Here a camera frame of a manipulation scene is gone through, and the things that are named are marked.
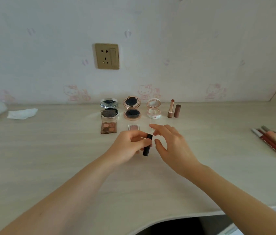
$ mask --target tissue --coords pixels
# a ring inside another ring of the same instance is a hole
[[[15,120],[24,120],[29,117],[33,117],[37,113],[38,109],[27,109],[27,110],[15,110],[8,112],[8,119],[15,119]]]

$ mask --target wallpaper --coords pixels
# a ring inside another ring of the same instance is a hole
[[[119,45],[120,70],[95,43]],[[0,0],[0,99],[269,101],[276,0]]]

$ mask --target power socket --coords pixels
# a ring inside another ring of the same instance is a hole
[[[117,44],[96,43],[95,49],[99,69],[119,69]]]

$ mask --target wooden desk surface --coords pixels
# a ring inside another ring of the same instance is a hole
[[[276,130],[276,106],[270,103],[181,103],[179,118],[155,122],[175,126],[198,159],[270,206],[276,206],[276,153],[251,127]],[[26,120],[0,116],[0,230],[81,168],[103,154],[118,134],[100,134],[99,105],[12,106],[38,108]],[[146,106],[136,122],[152,132]],[[155,147],[149,157],[134,156],[111,174],[70,234],[135,234],[171,218],[222,214],[200,189],[172,171]]]

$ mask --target black lipstick tube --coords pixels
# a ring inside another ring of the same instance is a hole
[[[153,135],[152,134],[148,134],[147,138],[150,138],[152,139]],[[144,156],[148,156],[149,155],[149,150],[150,150],[150,146],[146,146],[144,149],[143,149],[143,154]]]

